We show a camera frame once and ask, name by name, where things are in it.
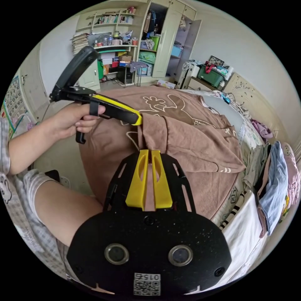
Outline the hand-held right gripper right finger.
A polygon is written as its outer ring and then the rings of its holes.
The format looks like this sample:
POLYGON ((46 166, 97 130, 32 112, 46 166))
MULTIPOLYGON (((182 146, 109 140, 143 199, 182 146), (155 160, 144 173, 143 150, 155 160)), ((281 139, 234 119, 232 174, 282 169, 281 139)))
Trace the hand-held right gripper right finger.
POLYGON ((155 209, 169 209, 173 201, 159 150, 151 151, 155 209))

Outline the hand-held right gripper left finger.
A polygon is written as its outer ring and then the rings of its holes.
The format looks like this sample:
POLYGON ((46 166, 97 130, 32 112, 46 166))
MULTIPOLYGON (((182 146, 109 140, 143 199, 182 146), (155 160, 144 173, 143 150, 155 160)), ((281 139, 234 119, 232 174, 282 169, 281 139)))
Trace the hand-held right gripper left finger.
POLYGON ((135 168, 130 182, 128 194, 126 197, 126 205, 145 211, 146 192, 147 192, 147 177, 148 177, 148 159, 149 151, 140 150, 135 168))

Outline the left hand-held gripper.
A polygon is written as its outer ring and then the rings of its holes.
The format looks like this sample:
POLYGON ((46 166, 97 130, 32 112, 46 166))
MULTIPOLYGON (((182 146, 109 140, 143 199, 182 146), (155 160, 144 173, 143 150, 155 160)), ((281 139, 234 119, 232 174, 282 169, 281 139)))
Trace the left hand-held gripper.
MULTIPOLYGON (((105 112, 100 115, 105 119, 117 119, 122 121, 125 124, 131 125, 141 125, 142 124, 142 115, 139 111, 133 109, 127 104, 122 103, 114 98, 109 98, 104 95, 100 95, 93 90, 83 88, 83 87, 64 87, 59 88, 55 86, 52 93, 50 94, 50 100, 52 102, 58 102, 60 100, 73 101, 72 103, 89 104, 90 105, 90 114, 96 115, 98 112, 97 106, 104 106, 105 112)), ((54 144, 58 139, 54 134, 52 128, 52 117, 49 118, 49 144, 54 144)), ((76 142, 84 144, 84 133, 79 131, 76 132, 76 142)))

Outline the person's left hand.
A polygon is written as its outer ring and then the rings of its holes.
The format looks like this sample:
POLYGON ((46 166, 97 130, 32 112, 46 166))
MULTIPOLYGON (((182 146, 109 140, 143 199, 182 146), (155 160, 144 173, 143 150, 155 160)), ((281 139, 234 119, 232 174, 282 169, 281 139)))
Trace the person's left hand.
POLYGON ((99 115, 105 112, 105 107, 97 106, 98 112, 96 115, 90 114, 89 104, 72 103, 61 109, 52 117, 52 128, 56 139, 61 140, 69 138, 76 134, 77 131, 81 133, 88 133, 97 123, 99 115))

